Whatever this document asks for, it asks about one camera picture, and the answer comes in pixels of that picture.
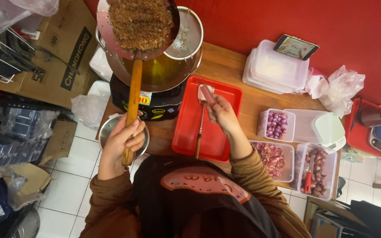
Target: cooking oil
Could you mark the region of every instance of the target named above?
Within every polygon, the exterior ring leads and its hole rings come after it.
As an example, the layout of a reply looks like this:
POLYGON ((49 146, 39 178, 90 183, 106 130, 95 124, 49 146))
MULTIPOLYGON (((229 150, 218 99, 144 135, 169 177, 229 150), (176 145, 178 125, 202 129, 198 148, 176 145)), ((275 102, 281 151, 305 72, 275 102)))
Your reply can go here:
MULTIPOLYGON (((133 60, 123 58, 126 71, 132 75, 133 60)), ((149 85, 167 84, 178 78, 185 67, 185 60, 174 60, 165 54, 143 62, 142 83, 149 85)))

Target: hand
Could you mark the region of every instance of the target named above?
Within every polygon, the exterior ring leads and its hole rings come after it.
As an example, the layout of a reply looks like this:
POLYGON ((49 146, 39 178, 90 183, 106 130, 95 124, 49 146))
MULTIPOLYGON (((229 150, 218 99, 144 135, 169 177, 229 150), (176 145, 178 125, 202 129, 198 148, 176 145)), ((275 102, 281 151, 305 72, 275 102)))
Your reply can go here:
POLYGON ((241 131, 241 126, 230 103, 223 96, 213 94, 213 97, 218 104, 215 104, 212 108, 207 105, 209 120, 212 123, 218 123, 228 137, 241 131))
POLYGON ((127 113, 125 113, 117 125, 113 128, 104 145, 98 168, 98 179, 108 180, 124 173, 121 165, 121 155, 126 147, 132 147, 132 151, 140 149, 144 144, 145 135, 142 132, 145 122, 136 119, 126 126, 127 113))

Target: person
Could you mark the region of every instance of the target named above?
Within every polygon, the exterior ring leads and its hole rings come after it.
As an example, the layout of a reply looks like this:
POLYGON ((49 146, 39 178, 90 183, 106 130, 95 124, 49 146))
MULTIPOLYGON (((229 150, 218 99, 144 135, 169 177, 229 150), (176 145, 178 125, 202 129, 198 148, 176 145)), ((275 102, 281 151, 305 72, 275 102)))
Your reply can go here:
POLYGON ((229 140, 231 176, 194 157, 150 155, 131 184, 121 155, 125 147, 136 151, 143 145, 145 123, 125 126, 123 116, 90 182, 91 208, 81 238, 311 237, 251 147, 230 103, 214 98, 218 104, 207 106, 208 115, 229 140))

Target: wooden table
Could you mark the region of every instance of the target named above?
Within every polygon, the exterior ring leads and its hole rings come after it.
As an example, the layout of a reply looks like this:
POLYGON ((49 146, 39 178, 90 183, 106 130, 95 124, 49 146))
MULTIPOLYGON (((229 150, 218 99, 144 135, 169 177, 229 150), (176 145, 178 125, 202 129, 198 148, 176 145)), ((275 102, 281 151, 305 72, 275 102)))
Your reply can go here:
MULTIPOLYGON (((193 75, 234 85, 242 89, 243 100, 239 123, 249 140, 268 141, 266 138, 257 137, 256 131, 258 114, 269 108, 326 111, 320 101, 313 100, 311 96, 291 94, 277 95, 242 83, 242 74, 247 56, 205 42, 202 44, 202 47, 204 49, 202 61, 198 70, 193 75)), ((101 121, 101 126, 113 113, 122 113, 122 110, 114 106, 110 98, 101 121)), ((177 119, 162 122, 146 122, 149 134, 151 135, 149 146, 146 150, 147 153, 159 155, 176 154, 171 147, 176 121, 177 119)), ((297 143, 291 143, 291 145, 296 149, 297 143)), ((340 151, 338 153, 333 198, 336 197, 339 164, 340 151)), ((227 170, 228 164, 220 164, 220 167, 227 170)), ((291 189, 288 182, 278 182, 277 184, 278 186, 291 189)))

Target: red tray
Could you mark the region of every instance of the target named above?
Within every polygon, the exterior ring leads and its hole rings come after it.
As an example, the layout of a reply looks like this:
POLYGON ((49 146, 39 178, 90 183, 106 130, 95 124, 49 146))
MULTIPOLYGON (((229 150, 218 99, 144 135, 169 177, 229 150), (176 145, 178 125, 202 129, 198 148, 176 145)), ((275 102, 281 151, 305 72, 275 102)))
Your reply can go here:
MULTIPOLYGON (((360 149, 362 151, 365 151, 370 154, 377 155, 378 157, 381 157, 381 152, 379 152, 376 149, 373 149, 367 142, 367 138, 370 135, 371 128, 362 126, 359 122, 355 123, 355 126, 353 127, 352 131, 349 131, 352 126, 352 121, 355 117, 355 114, 357 113, 358 107, 359 107, 359 98, 355 99, 353 101, 352 105, 352 111, 351 114, 346 116, 345 120, 345 137, 346 142, 356 148, 360 149)), ((370 103, 368 101, 363 100, 362 101, 362 107, 373 107, 373 108, 379 108, 381 107, 377 106, 376 104, 370 103)))
MULTIPOLYGON (((183 96, 176 129, 172 141, 172 149, 179 154, 194 155, 196 137, 201 122, 202 105, 198 102, 197 92, 199 84, 208 84, 214 87, 214 93, 224 96, 232 105, 237 117, 241 110, 243 93, 240 88, 222 84, 217 81, 190 76, 183 96)), ((202 123, 202 137, 199 148, 199 157, 221 163, 229 161, 229 141, 218 124, 209 121, 207 110, 204 111, 202 123)))

